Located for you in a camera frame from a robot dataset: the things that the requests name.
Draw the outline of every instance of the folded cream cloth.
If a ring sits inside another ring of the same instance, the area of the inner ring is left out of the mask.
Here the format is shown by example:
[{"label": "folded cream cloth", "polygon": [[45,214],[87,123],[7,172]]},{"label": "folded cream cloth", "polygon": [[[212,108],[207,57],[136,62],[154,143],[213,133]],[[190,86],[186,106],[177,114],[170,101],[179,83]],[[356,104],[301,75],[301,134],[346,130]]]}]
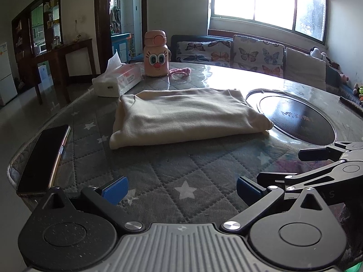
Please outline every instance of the folded cream cloth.
[{"label": "folded cream cloth", "polygon": [[120,97],[110,148],[256,133],[272,127],[237,90],[143,91]]}]

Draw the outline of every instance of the window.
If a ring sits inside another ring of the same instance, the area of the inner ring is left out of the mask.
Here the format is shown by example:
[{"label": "window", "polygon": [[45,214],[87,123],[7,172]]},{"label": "window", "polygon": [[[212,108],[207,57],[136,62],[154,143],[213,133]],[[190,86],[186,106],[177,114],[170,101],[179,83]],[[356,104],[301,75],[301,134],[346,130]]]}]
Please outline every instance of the window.
[{"label": "window", "polygon": [[213,16],[289,30],[323,42],[327,0],[213,0]]},{"label": "window", "polygon": [[115,0],[110,0],[110,12],[112,10],[112,7],[115,5]]}]

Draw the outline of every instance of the table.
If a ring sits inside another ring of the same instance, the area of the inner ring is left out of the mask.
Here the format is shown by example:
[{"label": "table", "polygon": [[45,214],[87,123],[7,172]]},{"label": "table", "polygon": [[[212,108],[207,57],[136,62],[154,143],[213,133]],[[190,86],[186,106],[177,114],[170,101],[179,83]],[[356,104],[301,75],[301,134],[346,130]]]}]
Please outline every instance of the table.
[{"label": "table", "polygon": [[[143,63],[137,64],[143,72]],[[128,94],[143,90],[211,87],[239,89],[246,98],[250,91],[258,88],[284,91],[324,111],[336,128],[337,141],[361,141],[361,118],[340,105],[336,95],[245,70],[170,63],[170,68],[184,67],[192,69],[189,77],[143,76],[141,82]],[[299,149],[316,146],[291,139],[275,128],[269,133],[126,147],[112,151],[108,141],[112,134],[117,100],[97,97],[91,89],[62,109],[11,160],[8,167],[11,184],[16,187],[39,133],[44,128],[63,124],[71,126],[71,133],[59,164],[55,185],[66,192],[77,192],[87,185],[101,186],[126,175],[129,192],[119,206],[145,224],[215,222],[219,225],[246,208],[235,191],[235,181],[240,175],[254,180],[262,171],[306,172],[330,163],[299,161]],[[36,206],[34,200],[27,199],[25,203],[31,210]],[[344,230],[352,234],[349,226],[349,222],[346,222]],[[353,234],[354,240],[363,239],[360,231],[355,229]],[[352,261],[361,259],[360,253],[347,252],[339,266],[347,267]]]},{"label": "table", "polygon": [[39,76],[38,63],[49,61],[50,72],[55,79],[55,82],[59,81],[62,88],[62,93],[66,99],[67,103],[70,103],[70,98],[67,90],[67,81],[69,79],[68,67],[66,54],[72,53],[76,50],[87,48],[89,61],[91,65],[92,75],[96,75],[96,66],[94,62],[92,39],[87,39],[83,41],[78,41],[76,43],[71,43],[63,45],[59,48],[48,51],[44,54],[38,55],[30,59],[30,65],[32,66],[33,72],[33,83],[35,91],[37,93],[39,104],[42,104],[42,98],[37,84],[37,77]]}]

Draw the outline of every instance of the tiled floor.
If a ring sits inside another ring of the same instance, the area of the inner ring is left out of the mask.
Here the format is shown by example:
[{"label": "tiled floor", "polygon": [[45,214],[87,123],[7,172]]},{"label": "tiled floor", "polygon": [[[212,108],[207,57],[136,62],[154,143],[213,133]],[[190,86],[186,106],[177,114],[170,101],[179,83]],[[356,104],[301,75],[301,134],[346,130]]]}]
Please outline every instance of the tiled floor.
[{"label": "tiled floor", "polygon": [[[71,100],[82,95],[90,84],[68,87]],[[19,147],[66,105],[51,78],[39,85],[43,105],[39,105],[32,88],[0,109],[0,270],[18,272],[26,268],[17,246],[17,237],[30,215],[15,194],[6,176],[6,168]]]}]

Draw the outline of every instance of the metal screw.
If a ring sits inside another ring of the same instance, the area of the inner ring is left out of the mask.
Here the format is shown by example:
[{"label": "metal screw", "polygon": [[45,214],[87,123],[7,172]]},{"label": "metal screw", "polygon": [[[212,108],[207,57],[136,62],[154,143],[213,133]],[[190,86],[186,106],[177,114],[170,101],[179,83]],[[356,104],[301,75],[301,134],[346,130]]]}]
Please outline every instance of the metal screw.
[{"label": "metal screw", "polygon": [[223,223],[223,228],[227,230],[238,230],[241,228],[241,224],[236,221],[227,221]]},{"label": "metal screw", "polygon": [[142,228],[142,223],[137,221],[131,221],[125,223],[125,228],[128,230],[140,230]]}]

